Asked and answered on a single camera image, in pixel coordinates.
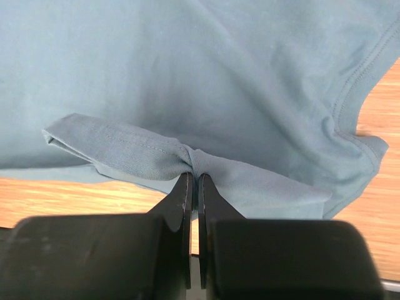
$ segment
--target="cloth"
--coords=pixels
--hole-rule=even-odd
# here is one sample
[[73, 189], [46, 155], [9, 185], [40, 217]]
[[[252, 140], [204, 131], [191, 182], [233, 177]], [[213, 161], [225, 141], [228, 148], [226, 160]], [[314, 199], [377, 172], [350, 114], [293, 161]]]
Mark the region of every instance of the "cloth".
[[331, 218], [386, 152], [356, 123], [399, 18], [398, 0], [0, 0], [0, 176], [167, 193], [209, 173], [248, 218]]

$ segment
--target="wooden table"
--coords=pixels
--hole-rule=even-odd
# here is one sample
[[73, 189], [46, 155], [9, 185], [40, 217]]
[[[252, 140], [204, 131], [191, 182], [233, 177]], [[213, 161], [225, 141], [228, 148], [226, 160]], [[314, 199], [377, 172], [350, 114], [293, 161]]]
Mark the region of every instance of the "wooden table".
[[[336, 216], [364, 235], [382, 278], [400, 280], [400, 60], [366, 100], [358, 132], [386, 140], [390, 149], [364, 194]], [[34, 215], [146, 212], [164, 197], [125, 182], [75, 184], [0, 179], [0, 226]], [[192, 252], [198, 253], [197, 223]]]

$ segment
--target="gray t-shirt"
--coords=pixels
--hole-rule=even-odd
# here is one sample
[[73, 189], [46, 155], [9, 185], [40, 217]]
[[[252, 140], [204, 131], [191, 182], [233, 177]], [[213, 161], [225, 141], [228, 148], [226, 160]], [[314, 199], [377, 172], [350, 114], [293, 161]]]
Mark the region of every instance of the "gray t-shirt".
[[0, 0], [0, 176], [168, 192], [208, 173], [249, 218], [331, 218], [387, 149], [356, 123], [399, 18], [399, 0]]

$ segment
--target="wood grain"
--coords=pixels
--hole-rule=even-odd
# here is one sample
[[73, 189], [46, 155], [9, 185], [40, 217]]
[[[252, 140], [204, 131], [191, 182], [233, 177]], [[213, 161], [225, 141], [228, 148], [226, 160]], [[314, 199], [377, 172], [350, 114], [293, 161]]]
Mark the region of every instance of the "wood grain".
[[[336, 219], [364, 235], [382, 278], [400, 280], [400, 60], [362, 107], [358, 133], [377, 135], [390, 145], [381, 170], [364, 194]], [[13, 227], [35, 215], [144, 213], [164, 197], [126, 182], [78, 184], [0, 179], [0, 226]], [[193, 222], [192, 252], [198, 253]]]

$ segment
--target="light brown wood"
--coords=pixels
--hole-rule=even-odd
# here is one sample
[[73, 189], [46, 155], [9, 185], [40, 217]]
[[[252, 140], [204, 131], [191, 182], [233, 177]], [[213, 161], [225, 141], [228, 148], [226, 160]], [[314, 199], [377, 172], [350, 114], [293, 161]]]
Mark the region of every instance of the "light brown wood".
[[[400, 280], [400, 60], [366, 100], [358, 132], [386, 140], [390, 149], [364, 194], [336, 216], [364, 235], [382, 278]], [[164, 197], [126, 182], [77, 184], [0, 179], [0, 226], [35, 215], [144, 213]], [[198, 253], [193, 222], [192, 252]]]

